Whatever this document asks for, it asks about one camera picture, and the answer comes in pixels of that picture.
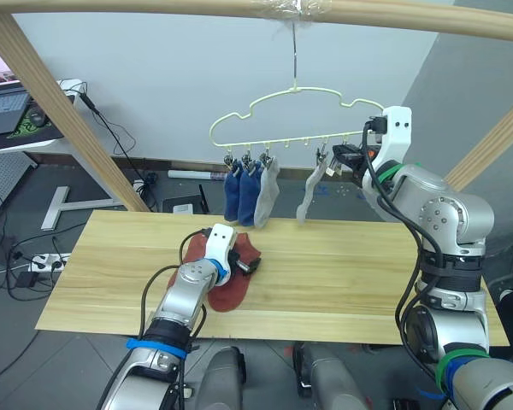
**wooden beam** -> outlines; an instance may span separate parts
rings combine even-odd
[[[178,15],[223,15],[266,19],[289,19],[297,14],[278,9],[270,0],[0,0],[0,13],[43,12],[139,12]],[[449,32],[513,41],[513,15],[421,2],[398,0],[302,1],[303,20]]]
[[[129,211],[148,211],[40,60],[11,15],[0,14],[0,56],[68,141]]]
[[[445,177],[446,182],[455,190],[463,190],[512,144],[513,108],[452,168]]]

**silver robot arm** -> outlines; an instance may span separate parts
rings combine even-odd
[[[513,409],[513,364],[487,357],[489,349],[486,293],[481,288],[485,239],[494,215],[478,196],[455,192],[441,177],[417,165],[403,164],[410,146],[411,111],[386,108],[380,133],[369,145],[372,168],[389,199],[406,218],[420,226],[440,246],[422,239],[421,275],[416,292],[432,281],[409,313],[406,332],[410,348],[423,362],[437,365],[437,378],[458,410]],[[369,203],[384,220],[393,217],[378,205],[361,148],[333,147],[334,160],[353,171]]]
[[[190,334],[203,299],[214,286],[230,278],[228,252],[236,236],[232,227],[216,224],[209,235],[205,257],[180,266],[142,339],[128,343],[131,350],[111,378],[99,408],[172,408],[179,394],[175,381],[180,361],[190,350]]]

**clear tape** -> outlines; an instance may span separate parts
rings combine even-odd
[[[265,19],[312,21],[333,7],[333,0],[253,0]]]

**metal stand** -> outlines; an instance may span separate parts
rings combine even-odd
[[[57,187],[55,194],[51,199],[48,212],[45,214],[44,222],[42,223],[42,231],[54,230],[62,211],[89,208],[106,208],[122,205],[121,201],[112,198],[99,199],[96,201],[65,202],[69,191],[70,188],[67,186]]]

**white hanger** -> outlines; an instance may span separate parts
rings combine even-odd
[[[292,88],[289,88],[287,90],[278,91],[273,94],[268,94],[267,96],[260,97],[257,100],[253,101],[251,104],[249,104],[249,113],[248,114],[240,114],[238,112],[232,112],[230,114],[226,114],[219,118],[217,121],[215,121],[210,129],[209,129],[209,139],[211,143],[215,147],[223,147],[227,148],[228,152],[232,151],[232,147],[244,145],[248,149],[251,149],[251,146],[254,144],[263,144],[266,148],[269,149],[269,146],[271,144],[275,143],[284,143],[285,147],[288,148],[289,143],[291,141],[304,141],[304,145],[308,145],[310,140],[313,139],[322,139],[323,141],[328,141],[329,138],[336,138],[336,137],[342,137],[344,139],[344,142],[347,142],[347,138],[350,135],[356,135],[361,134],[363,131],[350,131],[350,132],[337,132],[334,134],[322,134],[322,135],[314,135],[314,136],[308,136],[308,137],[297,137],[297,138],[278,138],[278,139],[268,139],[268,140],[262,140],[262,141],[246,141],[243,143],[217,143],[215,141],[215,129],[216,127],[221,124],[223,121],[228,120],[231,117],[238,117],[240,120],[246,120],[250,118],[253,115],[253,108],[258,104],[262,103],[264,101],[267,101],[271,98],[284,96],[287,94],[295,94],[298,92],[305,92],[305,91],[318,91],[318,92],[326,92],[328,94],[334,94],[339,99],[339,105],[341,108],[351,108],[357,103],[365,103],[372,105],[380,110],[380,114],[384,107],[379,104],[378,102],[367,100],[365,98],[356,98],[350,103],[344,102],[344,97],[342,96],[342,93],[336,90],[330,90],[328,88],[321,88],[321,87],[299,87],[297,85],[297,38],[296,38],[296,31],[295,31],[295,23],[292,23],[292,47],[293,47],[293,60],[294,60],[294,82]]]

